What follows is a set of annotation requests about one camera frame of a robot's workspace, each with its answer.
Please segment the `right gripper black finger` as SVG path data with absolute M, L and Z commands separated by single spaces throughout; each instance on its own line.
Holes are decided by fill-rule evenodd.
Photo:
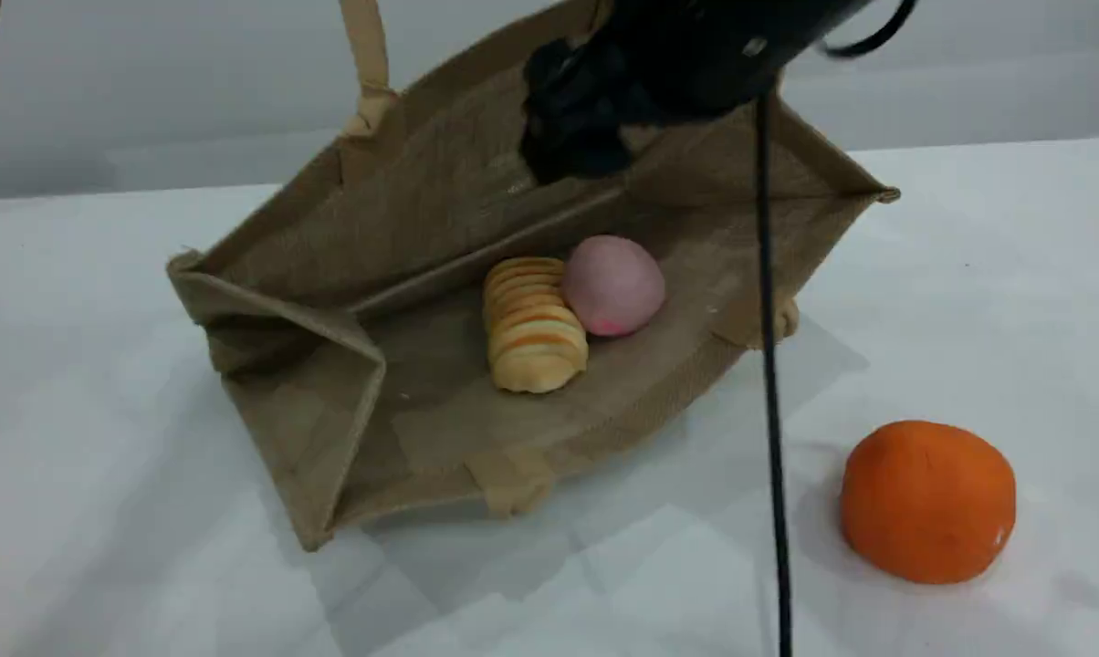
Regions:
M 602 179 L 632 165 L 621 129 L 642 123 L 643 113 L 636 109 L 546 115 L 525 108 L 519 154 L 536 183 Z

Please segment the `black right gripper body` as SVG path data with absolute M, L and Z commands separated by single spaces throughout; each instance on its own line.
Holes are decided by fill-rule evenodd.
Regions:
M 580 43 L 526 63 L 537 124 L 678 124 L 747 103 L 863 1 L 617 1 Z

